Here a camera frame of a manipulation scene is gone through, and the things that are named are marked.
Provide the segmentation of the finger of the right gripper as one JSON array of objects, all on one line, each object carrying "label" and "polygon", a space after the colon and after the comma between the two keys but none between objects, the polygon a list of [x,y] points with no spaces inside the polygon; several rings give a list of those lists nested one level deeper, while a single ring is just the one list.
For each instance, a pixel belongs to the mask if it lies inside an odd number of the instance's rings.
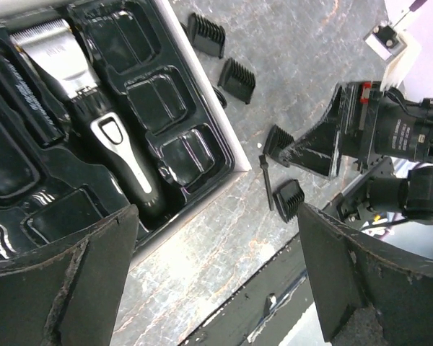
[{"label": "finger of the right gripper", "polygon": [[319,121],[281,150],[279,158],[283,163],[302,168],[324,179],[338,176],[346,119],[345,88],[345,83],[338,83]]}]

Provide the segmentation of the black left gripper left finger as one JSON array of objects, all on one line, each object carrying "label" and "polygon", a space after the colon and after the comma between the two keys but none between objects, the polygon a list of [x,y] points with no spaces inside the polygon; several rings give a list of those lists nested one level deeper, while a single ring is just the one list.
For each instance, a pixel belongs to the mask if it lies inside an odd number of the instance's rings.
[{"label": "black left gripper left finger", "polygon": [[109,345],[138,227],[130,205],[0,260],[0,345]]}]

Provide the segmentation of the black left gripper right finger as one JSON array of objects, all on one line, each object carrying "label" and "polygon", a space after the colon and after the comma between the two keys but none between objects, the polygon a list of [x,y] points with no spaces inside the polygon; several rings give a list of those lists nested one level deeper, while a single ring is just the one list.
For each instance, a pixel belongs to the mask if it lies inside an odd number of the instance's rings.
[{"label": "black left gripper right finger", "polygon": [[297,218],[326,342],[433,345],[433,259],[372,238],[307,203]]}]

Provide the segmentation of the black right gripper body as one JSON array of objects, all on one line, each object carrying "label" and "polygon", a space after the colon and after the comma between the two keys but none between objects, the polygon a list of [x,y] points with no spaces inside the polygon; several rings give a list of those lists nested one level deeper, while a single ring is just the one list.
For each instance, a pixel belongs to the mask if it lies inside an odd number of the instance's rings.
[{"label": "black right gripper body", "polygon": [[369,169],[381,156],[433,164],[433,99],[407,100],[378,81],[337,85],[341,118],[338,150]]}]

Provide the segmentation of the black clipper guard comb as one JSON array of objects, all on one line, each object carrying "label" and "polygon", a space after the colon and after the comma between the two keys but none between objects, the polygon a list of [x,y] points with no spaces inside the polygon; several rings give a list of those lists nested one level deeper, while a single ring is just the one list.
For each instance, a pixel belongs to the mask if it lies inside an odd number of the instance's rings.
[{"label": "black clipper guard comb", "polygon": [[228,58],[223,65],[217,86],[249,105],[256,87],[255,74],[234,58]]}]

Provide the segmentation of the silver black hair clipper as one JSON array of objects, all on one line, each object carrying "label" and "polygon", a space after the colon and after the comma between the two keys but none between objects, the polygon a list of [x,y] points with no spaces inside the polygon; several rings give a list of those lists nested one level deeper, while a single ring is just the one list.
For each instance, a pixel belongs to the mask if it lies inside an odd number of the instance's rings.
[{"label": "silver black hair clipper", "polygon": [[74,128],[93,145],[128,199],[141,214],[159,216],[165,201],[157,173],[110,101],[69,23],[43,22],[12,33],[10,40],[66,105]]}]

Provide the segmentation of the black cleaning brush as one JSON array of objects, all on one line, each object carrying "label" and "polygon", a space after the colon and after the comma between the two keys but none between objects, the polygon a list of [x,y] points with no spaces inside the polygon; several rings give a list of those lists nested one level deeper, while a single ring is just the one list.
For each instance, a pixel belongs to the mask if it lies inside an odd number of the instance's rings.
[{"label": "black cleaning brush", "polygon": [[274,210],[274,198],[272,195],[271,182],[268,173],[268,162],[266,161],[266,156],[264,154],[259,156],[260,168],[263,171],[263,179],[266,188],[266,194],[268,198],[268,207],[270,211]]}]

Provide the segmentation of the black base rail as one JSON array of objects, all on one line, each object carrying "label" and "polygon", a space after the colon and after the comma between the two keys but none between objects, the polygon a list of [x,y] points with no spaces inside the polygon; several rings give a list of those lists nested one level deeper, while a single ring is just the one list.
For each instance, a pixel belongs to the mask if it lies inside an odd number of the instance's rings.
[{"label": "black base rail", "polygon": [[296,235],[181,345],[278,345],[312,302]]}]

